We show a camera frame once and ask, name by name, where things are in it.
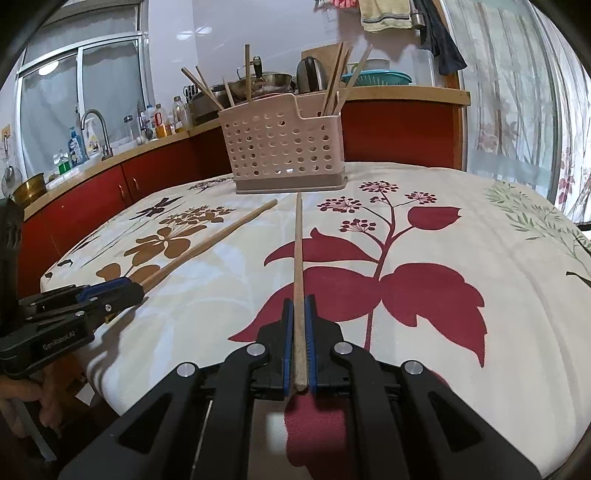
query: towel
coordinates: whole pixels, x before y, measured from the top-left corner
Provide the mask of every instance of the towel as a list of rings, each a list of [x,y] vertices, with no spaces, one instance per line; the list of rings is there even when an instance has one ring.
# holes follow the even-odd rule
[[[367,32],[411,28],[409,0],[358,0],[361,25]]]
[[[457,49],[452,36],[443,24],[432,0],[414,0],[417,9],[425,16],[425,29],[421,29],[421,48],[431,50],[439,57],[439,74],[451,75],[466,68],[466,62]]]

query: finger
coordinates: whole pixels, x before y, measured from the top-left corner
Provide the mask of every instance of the finger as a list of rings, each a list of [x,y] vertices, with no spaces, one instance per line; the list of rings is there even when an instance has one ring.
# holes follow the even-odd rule
[[[61,405],[56,400],[47,408],[42,408],[39,412],[39,421],[45,427],[56,429],[60,426],[62,418]]]
[[[57,385],[53,377],[45,377],[41,387],[41,405],[50,406],[57,398]]]
[[[19,398],[22,401],[34,401],[41,398],[41,387],[29,380],[12,380],[0,376],[0,397]]]
[[[20,439],[28,437],[28,433],[25,430],[25,426],[22,424],[20,417],[17,417],[14,423],[10,425],[10,429],[12,430],[13,434]]]

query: kitchen counter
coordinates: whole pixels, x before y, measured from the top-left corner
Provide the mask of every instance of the kitchen counter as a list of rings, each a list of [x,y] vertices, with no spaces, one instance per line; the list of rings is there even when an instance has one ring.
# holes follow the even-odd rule
[[[470,105],[470,92],[457,89],[423,87],[417,85],[406,86],[368,86],[355,87],[349,102],[357,100],[413,100],[422,102],[435,102],[456,105],[464,108]],[[219,120],[214,119],[204,124],[192,128],[189,132],[171,135],[160,140],[149,142],[137,148],[115,155],[105,161],[100,161],[84,169],[78,175],[65,180],[55,188],[49,190],[45,195],[25,208],[25,220],[32,217],[35,213],[48,205],[50,202],[65,194],[80,183],[91,179],[99,173],[108,170],[124,161],[130,160],[138,155],[144,154],[156,148],[164,147],[175,142],[186,140],[190,137],[196,137],[207,131],[220,126]]]

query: floral tablecloth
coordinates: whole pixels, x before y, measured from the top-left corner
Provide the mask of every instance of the floral tablecloth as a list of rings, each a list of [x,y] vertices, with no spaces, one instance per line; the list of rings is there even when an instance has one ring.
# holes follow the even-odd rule
[[[380,361],[417,359],[546,475],[591,419],[588,240],[532,190],[454,170],[348,163],[303,194],[304,288]],[[237,196],[231,177],[150,195],[79,242],[43,290],[141,281],[272,198],[78,352],[119,413],[183,361],[221,362],[292,295],[295,194]],[[249,477],[351,479],[345,417],[309,395],[255,405]]]

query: brass pot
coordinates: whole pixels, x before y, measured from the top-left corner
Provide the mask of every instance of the brass pot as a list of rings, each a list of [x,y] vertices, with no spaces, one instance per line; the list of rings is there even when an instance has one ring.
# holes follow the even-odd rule
[[[43,173],[31,177],[14,191],[14,201],[21,207],[26,208],[37,200],[41,195],[47,193]]]

